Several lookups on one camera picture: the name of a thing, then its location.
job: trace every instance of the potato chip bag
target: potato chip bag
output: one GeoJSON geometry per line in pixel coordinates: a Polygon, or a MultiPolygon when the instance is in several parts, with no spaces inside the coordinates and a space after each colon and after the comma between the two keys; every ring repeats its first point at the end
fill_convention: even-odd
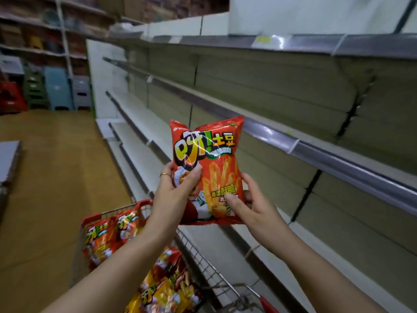
{"type": "Polygon", "coordinates": [[[142,217],[141,208],[134,207],[116,215],[117,239],[123,244],[127,243],[142,231],[145,220],[142,217]]]}
{"type": "Polygon", "coordinates": [[[86,228],[86,245],[83,253],[89,260],[90,270],[109,258],[118,247],[114,217],[98,221],[86,228]]]}
{"type": "Polygon", "coordinates": [[[192,190],[181,224],[239,224],[224,199],[232,193],[243,200],[242,178],[235,158],[244,118],[206,124],[191,131],[170,121],[174,149],[174,186],[179,186],[191,170],[202,167],[201,180],[192,190]]]}
{"type": "Polygon", "coordinates": [[[190,301],[184,296],[183,292],[174,290],[167,277],[164,277],[156,286],[156,289],[153,290],[151,300],[149,295],[145,298],[142,295],[142,300],[146,301],[146,310],[149,313],[183,313],[190,306],[190,301]]]}
{"type": "Polygon", "coordinates": [[[155,282],[154,274],[152,273],[152,270],[149,270],[141,286],[139,287],[139,290],[141,292],[145,292],[147,289],[149,289],[151,286],[155,284],[156,282],[155,282]]]}
{"type": "Polygon", "coordinates": [[[189,310],[194,310],[202,301],[202,295],[196,284],[191,281],[190,273],[182,258],[179,258],[169,273],[169,281],[175,290],[181,290],[190,300],[189,310]]]}
{"type": "Polygon", "coordinates": [[[142,310],[142,294],[137,292],[129,304],[126,306],[124,313],[143,313],[142,310]]]}
{"type": "Polygon", "coordinates": [[[165,247],[164,251],[154,264],[153,269],[156,281],[161,280],[164,275],[167,275],[179,258],[181,258],[181,252],[178,249],[172,246],[165,247]]]}

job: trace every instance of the price label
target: price label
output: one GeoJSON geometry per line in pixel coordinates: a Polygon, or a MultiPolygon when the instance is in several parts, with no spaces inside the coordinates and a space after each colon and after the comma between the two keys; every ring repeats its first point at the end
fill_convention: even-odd
{"type": "Polygon", "coordinates": [[[255,38],[251,48],[266,49],[266,50],[285,50],[285,46],[290,40],[291,36],[264,36],[260,35],[255,38]]]}

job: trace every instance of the left hand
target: left hand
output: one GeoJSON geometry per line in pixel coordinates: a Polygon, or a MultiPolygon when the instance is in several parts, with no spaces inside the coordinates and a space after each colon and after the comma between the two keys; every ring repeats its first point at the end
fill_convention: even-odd
{"type": "Polygon", "coordinates": [[[201,166],[195,167],[184,181],[174,188],[172,175],[174,163],[168,163],[162,170],[158,189],[154,197],[154,205],[148,223],[153,228],[162,229],[167,239],[172,239],[184,214],[188,196],[201,178],[201,166]]]}

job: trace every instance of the blue plastic stool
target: blue plastic stool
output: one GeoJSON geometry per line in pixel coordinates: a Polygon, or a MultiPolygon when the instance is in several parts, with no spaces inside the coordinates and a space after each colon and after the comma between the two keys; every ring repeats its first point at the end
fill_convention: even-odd
{"type": "Polygon", "coordinates": [[[45,87],[51,110],[75,110],[65,69],[45,67],[45,87]]]}

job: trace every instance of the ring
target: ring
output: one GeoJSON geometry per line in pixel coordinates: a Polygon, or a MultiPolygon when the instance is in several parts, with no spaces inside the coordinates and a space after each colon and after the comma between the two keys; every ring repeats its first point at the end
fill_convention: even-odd
{"type": "Polygon", "coordinates": [[[169,177],[171,178],[171,174],[170,174],[170,173],[167,173],[167,172],[161,172],[161,173],[159,174],[159,178],[160,178],[163,174],[166,174],[167,176],[169,176],[169,177]]]}

